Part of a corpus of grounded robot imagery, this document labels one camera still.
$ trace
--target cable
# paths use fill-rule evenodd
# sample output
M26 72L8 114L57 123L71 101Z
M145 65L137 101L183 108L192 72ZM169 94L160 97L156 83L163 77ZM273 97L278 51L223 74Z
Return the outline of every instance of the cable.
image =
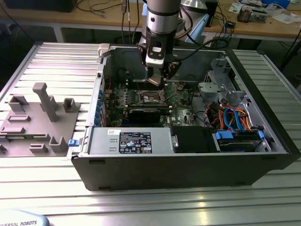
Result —
M301 74L295 74L295 75L294 75L294 77L295 77L296 79L298 79L298 80L301 80L301 77L300 77L300 76L301 76Z
M136 34L136 30L139 26L139 22L140 22L140 15L139 15L139 1L137 0L137 17L138 17L138 21L137 21L137 25L134 29L134 33L133 33L133 36L132 36L132 44L134 44L134 40L135 40L135 34Z
M189 35L189 32L192 30L193 28L193 20L191 18L191 16L189 15L189 13L182 7L180 6L180 17L182 18L182 13L181 13L181 10L183 10L183 12L186 14L186 16L188 17L189 21L190 21L190 27L188 29L186 29L184 27L184 33L178 35L178 36L175 36L175 39L181 39L183 38L185 35Z
M131 13L130 13L130 0L127 0L127 10L128 10L128 41L131 44Z
M288 64L288 62L290 61L291 57L287 57L289 52L291 51L291 49L293 48L294 44L296 43L298 37L300 36L300 33L301 33L301 29L299 30L299 33L298 35L296 36L295 40L293 41L291 47L289 48L289 50L287 51L287 53L285 54L283 60L282 60L282 63L281 63L281 66L280 66L280 71L283 71L283 69L285 68L285 66Z
M122 21L121 21L121 36L122 36L122 42L124 43L124 37L123 37L123 23L124 23L124 13L122 14Z
M109 84L109 88L108 88L108 90L110 90L110 89L111 89L111 85L112 85L112 79L111 79L111 77L109 77L109 79L110 79L110 84Z
M112 0L108 0L106 2L103 2L103 3L96 3L94 5L91 4L91 0L88 0L88 4L89 4L89 7L90 7L90 10L97 10L95 8L93 8L94 6L97 6L97 5L103 5L103 4L107 4L109 3L110 1ZM92 11L91 13L95 14L95 15L98 15L98 16L103 16L103 12L102 11L97 11L97 12L94 12Z
M23 56L24 54L20 53L20 52L17 50L17 48L16 48L16 40L17 40L18 33L19 33L19 31L20 31L20 30L21 30L21 28L20 28L20 27L18 27L18 30L16 31L16 35L15 35L15 38L14 38L13 45L14 45L14 49L15 49L15 51L16 51L17 53L21 54L21 55Z
M224 23L224 21L222 19L219 18L219 20L222 22L222 25L223 25L223 30L222 31L224 31L223 38L225 38L225 36L226 36L226 25L225 25L225 23Z
M120 6L120 5L122 5L122 3L120 3L120 4L113 5L113 6L109 6L109 7L107 7L107 8L96 9L96 10L86 10L86 9L83 9L83 8L80 8L80 7L79 7L79 4L80 4L82 1L83 1L83 0L80 0L80 1L77 3L76 8L78 8L78 9L80 9L80 10L82 10L82 11L85 11L85 12L97 12L97 11L103 11L103 10L106 10L106 9L109 9L109 8L112 8L112 7L115 7L115 6Z
M278 41L278 42L279 42L279 44L280 44L283 48L285 48L286 50L289 50L287 47L285 47L285 46L282 44L281 41Z
M191 77L193 77L197 82L198 82L198 79L196 78L196 76L195 75L193 75L193 74L185 74L185 75L183 75L179 80L181 81L185 76L191 76Z
M282 44L284 44L284 45L286 45L286 46L288 46L288 47L291 47L291 45L289 45L289 44L286 44L285 42L283 42L283 41L279 41L279 42L281 42Z
M225 42L226 42L226 44L225 44L223 47L221 47L221 48L227 47L227 46L229 45L229 41L226 40L226 39L224 39L224 38L211 39L211 40L209 40L209 41L203 43L203 45L201 45L200 47L198 47L196 50L194 50L192 53L190 53L190 54L187 55L186 57L180 58L180 59L176 59L176 61L183 61L183 60L186 60L186 59L188 59L189 57L191 57L192 55L194 55L195 53L197 53L197 52L198 52L200 49L202 49L205 45L208 45L208 44L211 43L211 42L219 41L219 40L225 41Z
M229 106L229 105L223 105L223 107L230 107L235 109L236 111L242 113L242 114L246 114L243 110L239 109L239 108L235 108L233 106ZM251 130L250 124L249 124L249 120L248 120L248 116L246 116L246 124L248 125L249 130Z
M224 129L224 122L223 122L223 119L222 119L221 109L218 110L218 118L220 119L220 129Z
M225 122L225 125L226 125L229 129L231 129L233 132L235 132L235 130L233 129L233 127L231 127L231 126L228 124L228 122L227 122L227 112L228 112L229 110L232 110L232 111L234 112L235 120L236 120L236 124L237 124L238 129L239 129L239 130L243 130L244 128L243 128L243 126L242 126L242 125L240 124L240 122L239 122L238 113L237 113L237 111L236 111L236 109L235 109L234 107L229 107L229 108L227 108L227 109L224 111L224 122Z
M190 101L190 107L191 107L191 111L192 111L192 113L196 116L196 118L197 119L199 119L203 124L204 124L204 126L206 126L207 124L206 124L206 122L203 120L203 119L201 119L200 117L198 117L196 114L197 113L199 113L200 111L198 111L198 112L194 112L194 109L193 109L193 106L192 106L192 100L193 100L193 97L194 97L194 91L192 92L192 97L191 97L191 101Z
M193 21L192 21L192 19L191 19L191 16L190 16L188 13L187 13L186 15L187 15L187 17L188 17L189 20L190 20L190 24L193 25ZM186 34L186 35L187 35L187 37L188 37L194 44L196 44L196 45L198 45L198 46L202 46L200 43L198 43L197 41L195 41L189 34ZM203 48L205 48L205 49L220 49L220 47L207 47L207 46L203 46Z
M0 4L1 9L3 10L3 12L12 20L14 21L14 23L27 35L27 37L34 43L34 40L31 38L31 36L24 31L24 29L20 26L20 24L18 24L8 13L7 11L4 9L4 7Z

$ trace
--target power supply label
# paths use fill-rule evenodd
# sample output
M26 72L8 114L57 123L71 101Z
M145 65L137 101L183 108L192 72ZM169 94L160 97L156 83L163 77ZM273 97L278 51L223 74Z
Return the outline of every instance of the power supply label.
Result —
M121 154L152 153L151 133L120 133L119 138Z

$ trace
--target blue latch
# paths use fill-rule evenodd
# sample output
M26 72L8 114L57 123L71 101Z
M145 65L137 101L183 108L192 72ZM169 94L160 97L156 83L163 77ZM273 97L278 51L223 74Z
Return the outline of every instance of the blue latch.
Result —
M258 135L261 140L264 140L264 133L262 131L258 131Z
M217 140L220 140L220 139L233 139L233 135L232 135L231 131L223 131L223 130L217 131L215 133L215 137L216 137Z
M74 139L69 140L68 147L78 147L78 146L79 146L79 140L74 140Z

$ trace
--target desk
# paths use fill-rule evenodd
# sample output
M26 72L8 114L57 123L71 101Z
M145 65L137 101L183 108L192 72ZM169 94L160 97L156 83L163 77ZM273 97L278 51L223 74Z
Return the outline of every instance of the desk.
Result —
M98 0L91 0L92 3L99 2ZM273 18L268 18L265 23L249 22L242 23L237 21L237 14L228 12L230 4L234 0L220 0L220 6L223 14L228 20L236 23L236 27L232 37L260 39L260 40L282 40L293 41L299 31L299 24L284 24ZM119 4L119 0L112 0L106 4L106 7ZM88 2L83 1L80 5L82 8L88 9ZM140 3L140 15L142 11L142 4ZM135 3L130 3L131 9L131 30L134 29L137 23L137 10ZM301 10L301 6L289 5L289 10ZM98 29L98 30L121 30L121 9L116 6L105 10L104 16L101 17L90 12L85 12L75 8L71 13L61 13L52 11L38 11L25 9L7 9L7 12L22 25L32 26L49 26L54 29L55 36L58 42L64 42L61 28L84 28L84 29ZM12 21L0 10L0 23L11 24ZM128 31L128 22L124 23L125 31ZM138 27L141 31L142 20ZM214 19L211 27L206 27L203 35L207 39L212 39L221 32L221 27L218 20Z

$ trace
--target power cable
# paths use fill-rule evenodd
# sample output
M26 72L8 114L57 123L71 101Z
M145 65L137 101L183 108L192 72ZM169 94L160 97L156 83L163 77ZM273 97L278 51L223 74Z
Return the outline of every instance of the power cable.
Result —
M7 13L7 11L4 9L4 7L0 4L0 7L1 7L1 9L3 10L3 12L12 20L12 21L14 21L14 23L27 35L27 37L34 43L34 40L31 38L31 36L26 32L26 31L24 31L24 29L20 26L20 24L18 24L17 22L16 22L16 20L14 20L8 13Z
M191 57L192 55L194 55L195 53L197 53L199 50L201 50L202 48L204 48L206 45L208 45L211 42L215 42L215 41L224 41L226 44L224 46L222 46L221 48L227 47L229 45L229 41L227 39L224 38L217 38L217 39L211 39L205 43L203 43L203 45L201 45L200 47L198 47L196 50L194 50L192 53L190 53L189 55L187 55L184 58L180 58L180 59L175 59L175 61L183 61L188 59L189 57Z
M186 16L188 17L188 19L190 20L190 26L192 27L192 26L193 26L193 21L192 21L191 16L189 15L189 13L188 13L184 8L182 8L182 10L183 10L183 12L186 14ZM195 41L195 40L189 35L189 33L186 34L186 35L187 35L187 37L188 37L194 44L196 44L196 45L198 45L198 46L202 46L202 44L200 44L200 43L198 43L197 41ZM207 46L203 46L203 48L205 48L205 49L220 49L220 47L207 47Z
M107 8L101 8L101 9L96 9L96 10L87 10L87 9L84 9L84 8L81 8L81 7L79 7L79 4L80 3L82 3L82 1L84 1L84 0L80 0L78 3L77 3L77 5L76 5L76 8L78 8L78 9L80 9L80 10L82 10L82 11L85 11L85 12L98 12L98 11L103 11L103 10L106 10L106 9L109 9L109 8L112 8L112 7L115 7L115 6L120 6L120 5L122 5L122 3L120 3L120 4L116 4L116 5L113 5L113 6L109 6L109 7L107 7Z
M299 38L301 33L301 29L299 30L299 33L297 34L295 40L293 41L291 47L289 48L289 50L286 52L281 66L280 66L280 71L283 71L283 69L285 68L285 66L288 64L288 62L291 60L291 58L293 57L292 53L295 52L294 50L297 48L297 46L300 44L300 42L295 46L294 50L290 53L291 49L293 48L294 44L296 43L297 39Z
M134 29L134 33L133 33L133 36L132 36L132 44L134 44L134 40L135 40L135 34L136 34L136 30L139 26L139 23L140 23L140 15L139 15L139 1L137 0L137 17L138 17L138 21L137 21L137 25Z
M123 23L124 23L124 13L122 14L122 21L121 21L121 36L122 36L122 43L124 43L124 37L123 37Z
M130 12L130 0L127 0L127 10L128 10L128 42L131 44L131 12Z

